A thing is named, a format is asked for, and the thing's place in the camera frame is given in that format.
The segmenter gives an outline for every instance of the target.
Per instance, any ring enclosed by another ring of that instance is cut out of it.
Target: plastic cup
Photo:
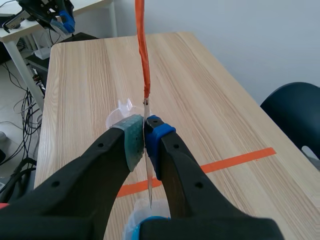
[[[124,226],[122,240],[138,240],[140,224],[148,219],[159,218],[170,218],[167,199],[153,200],[152,209],[150,209],[149,199],[139,199],[135,202],[128,223]]]
[[[142,106],[134,106],[132,105],[130,99],[126,100],[126,103],[122,104],[120,100],[118,100],[118,108],[113,110],[109,116],[106,118],[105,126],[106,129],[112,127],[113,124],[130,117],[134,114],[139,114],[141,116],[144,115],[144,108]]]

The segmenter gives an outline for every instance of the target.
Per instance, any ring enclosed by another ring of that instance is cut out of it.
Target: blue gripper pad
[[[130,172],[134,171],[144,153],[143,124],[144,118],[135,114],[112,125],[112,128],[124,131],[125,158]]]

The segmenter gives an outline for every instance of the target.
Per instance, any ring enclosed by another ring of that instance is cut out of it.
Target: orange ribbon
[[[268,147],[265,149],[261,149],[258,151],[253,151],[253,152],[249,152],[243,155],[239,155],[239,156],[234,156],[234,157],[230,157],[224,160],[220,160],[220,161],[214,161],[205,165],[201,166],[202,171],[204,171],[204,173],[211,173],[217,170],[221,170],[221,169],[226,169],[235,165],[239,165],[239,164],[243,164],[243,163],[247,163],[253,160],[258,160],[258,159],[262,159],[271,155],[275,155],[276,151],[272,148],[272,147]],[[159,187],[162,184],[161,181],[157,180],[156,178],[152,179],[152,187],[156,188]],[[126,184],[123,185],[120,188],[120,191],[118,192],[117,197],[124,197],[130,194],[135,194],[135,193],[139,193],[142,192],[144,190],[148,189],[148,181],[144,180],[144,181],[139,181],[137,183],[134,184]]]
[[[144,79],[144,98],[150,94],[150,69],[145,35],[145,0],[135,0],[135,21]]]

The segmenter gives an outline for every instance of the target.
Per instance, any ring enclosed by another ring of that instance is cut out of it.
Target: chair backrest
[[[294,82],[274,91],[261,108],[302,150],[309,147],[320,159],[320,88]]]

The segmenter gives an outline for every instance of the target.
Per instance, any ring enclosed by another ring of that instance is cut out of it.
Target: wood grain surface
[[[208,173],[231,203],[272,218],[288,240],[319,239],[320,174],[191,33],[146,36],[152,113],[174,126],[200,165],[272,147],[275,155]],[[118,100],[143,102],[136,36],[53,46],[35,186],[80,156],[104,131]],[[146,180],[144,161],[125,184]],[[135,201],[118,197],[105,239],[118,240]],[[162,186],[153,199],[165,198]]]

